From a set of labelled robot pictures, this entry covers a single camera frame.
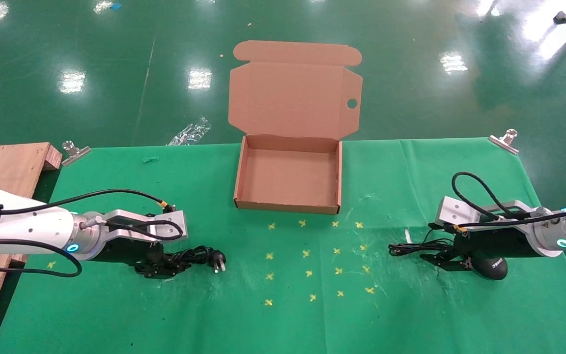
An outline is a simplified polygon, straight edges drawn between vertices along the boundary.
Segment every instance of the cardboard box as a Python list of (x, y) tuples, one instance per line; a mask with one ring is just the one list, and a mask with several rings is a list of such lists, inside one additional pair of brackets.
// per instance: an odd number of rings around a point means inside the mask
[(359, 128), (362, 55), (346, 45), (239, 43), (249, 63), (231, 70), (228, 121), (242, 139), (238, 208), (337, 214), (341, 138)]

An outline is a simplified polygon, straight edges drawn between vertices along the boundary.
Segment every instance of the box lid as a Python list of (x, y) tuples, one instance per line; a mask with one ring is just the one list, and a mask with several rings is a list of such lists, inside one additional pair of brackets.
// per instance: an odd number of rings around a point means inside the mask
[(252, 135), (341, 139), (359, 128), (357, 49), (339, 44), (249, 40), (233, 53), (228, 121)]

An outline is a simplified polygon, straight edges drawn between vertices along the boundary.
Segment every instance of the green table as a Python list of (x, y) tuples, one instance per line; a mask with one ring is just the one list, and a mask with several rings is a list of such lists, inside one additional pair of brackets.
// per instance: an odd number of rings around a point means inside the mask
[[(23, 275), (0, 353), (566, 353), (564, 256), (509, 260), (493, 282), (387, 254), (405, 229), (422, 239), (456, 171), (501, 200), (538, 205), (516, 156), (486, 139), (345, 142), (341, 213), (330, 216), (235, 209), (238, 154), (234, 144), (95, 148), (65, 168), (54, 200), (104, 188), (158, 195), (187, 217), (190, 239), (167, 248), (220, 248), (227, 272), (196, 266), (162, 282), (87, 262), (73, 279)], [(470, 180), (460, 188), (490, 203)], [(115, 208), (158, 211), (132, 195), (69, 206)], [(54, 261), (72, 268), (56, 255), (27, 267)]]

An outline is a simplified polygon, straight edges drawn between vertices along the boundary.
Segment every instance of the green floor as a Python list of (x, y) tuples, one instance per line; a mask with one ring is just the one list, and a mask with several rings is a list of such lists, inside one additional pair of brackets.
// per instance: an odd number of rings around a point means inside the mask
[(226, 121), (237, 43), (343, 43), (364, 58), (348, 139), (515, 128), (544, 206), (566, 207), (566, 25), (552, 22), (566, 0), (97, 3), (0, 2), (0, 144), (163, 145), (200, 115), (213, 124), (203, 144), (238, 143)]

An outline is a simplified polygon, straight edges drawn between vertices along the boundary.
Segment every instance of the black computer mouse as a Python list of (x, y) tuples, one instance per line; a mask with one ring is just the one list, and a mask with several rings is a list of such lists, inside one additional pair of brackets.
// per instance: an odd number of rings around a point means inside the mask
[(471, 257), (474, 271), (492, 280), (502, 280), (508, 275), (508, 263), (504, 258)]

